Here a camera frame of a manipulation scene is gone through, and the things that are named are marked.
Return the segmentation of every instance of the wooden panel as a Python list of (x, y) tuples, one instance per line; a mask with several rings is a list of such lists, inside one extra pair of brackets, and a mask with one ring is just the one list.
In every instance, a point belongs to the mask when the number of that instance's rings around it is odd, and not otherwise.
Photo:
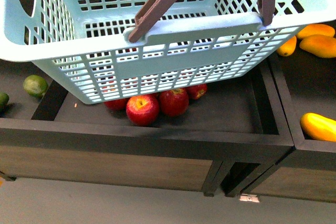
[(212, 161), (2, 146), (10, 176), (201, 191)]
[(251, 194), (336, 203), (336, 172), (281, 167)]

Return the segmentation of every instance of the metal bracket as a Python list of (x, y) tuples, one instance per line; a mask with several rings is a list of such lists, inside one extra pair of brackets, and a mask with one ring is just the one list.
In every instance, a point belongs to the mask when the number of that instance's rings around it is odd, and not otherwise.
[(241, 194), (239, 200), (245, 202), (260, 203), (259, 197), (253, 194)]

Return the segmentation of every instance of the yellow mango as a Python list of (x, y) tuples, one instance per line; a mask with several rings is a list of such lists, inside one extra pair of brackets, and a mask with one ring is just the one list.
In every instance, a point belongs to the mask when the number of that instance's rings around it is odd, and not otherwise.
[(300, 119), (302, 130), (314, 140), (336, 142), (336, 121), (315, 113), (306, 113)]
[(290, 56), (294, 53), (296, 48), (296, 36), (291, 37), (282, 46), (277, 49), (277, 53), (280, 56)]
[(300, 42), (300, 48), (320, 58), (336, 57), (336, 39), (326, 35), (311, 35)]
[(325, 24), (310, 24), (296, 34), (298, 39), (304, 39), (310, 35), (321, 34), (334, 37), (335, 29)]

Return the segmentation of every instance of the mango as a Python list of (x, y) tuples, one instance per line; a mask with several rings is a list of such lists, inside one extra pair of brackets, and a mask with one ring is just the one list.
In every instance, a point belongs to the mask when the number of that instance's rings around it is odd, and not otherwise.
[(314, 140), (336, 142), (336, 121), (316, 113), (306, 113), (300, 119), (302, 130)]
[(294, 53), (296, 48), (296, 36), (291, 37), (282, 46), (277, 49), (277, 53), (280, 56), (290, 56)]
[(325, 24), (310, 24), (296, 34), (298, 39), (304, 39), (310, 35), (321, 34), (334, 37), (335, 29)]
[(336, 57), (336, 39), (326, 35), (311, 35), (304, 38), (299, 47), (320, 58)]

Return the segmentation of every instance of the gray floor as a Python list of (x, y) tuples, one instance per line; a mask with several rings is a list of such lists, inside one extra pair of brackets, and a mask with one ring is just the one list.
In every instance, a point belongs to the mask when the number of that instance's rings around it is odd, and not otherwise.
[(336, 204), (20, 178), (0, 187), (1, 224), (333, 224)]

